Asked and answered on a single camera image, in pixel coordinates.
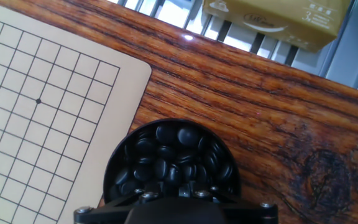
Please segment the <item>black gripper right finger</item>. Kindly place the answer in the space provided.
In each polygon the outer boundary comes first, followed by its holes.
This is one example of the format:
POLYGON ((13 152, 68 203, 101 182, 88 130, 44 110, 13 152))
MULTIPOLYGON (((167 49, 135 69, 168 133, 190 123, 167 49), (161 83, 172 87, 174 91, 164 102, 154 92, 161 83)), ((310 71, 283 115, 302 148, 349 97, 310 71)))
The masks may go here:
POLYGON ((230 191, 190 182, 178 188, 178 196, 207 203, 208 214, 222 215, 226 223, 278 223, 278 206, 272 203, 253 203, 230 191))

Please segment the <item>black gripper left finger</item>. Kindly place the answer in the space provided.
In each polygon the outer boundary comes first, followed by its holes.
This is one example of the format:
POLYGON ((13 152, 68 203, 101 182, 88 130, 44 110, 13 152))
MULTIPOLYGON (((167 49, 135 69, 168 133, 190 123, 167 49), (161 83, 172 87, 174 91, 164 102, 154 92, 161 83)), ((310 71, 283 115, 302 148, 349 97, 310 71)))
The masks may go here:
POLYGON ((74 223, 124 223, 130 211, 139 205, 168 197, 170 186, 164 183, 147 184, 99 208, 80 207, 74 211, 74 223))

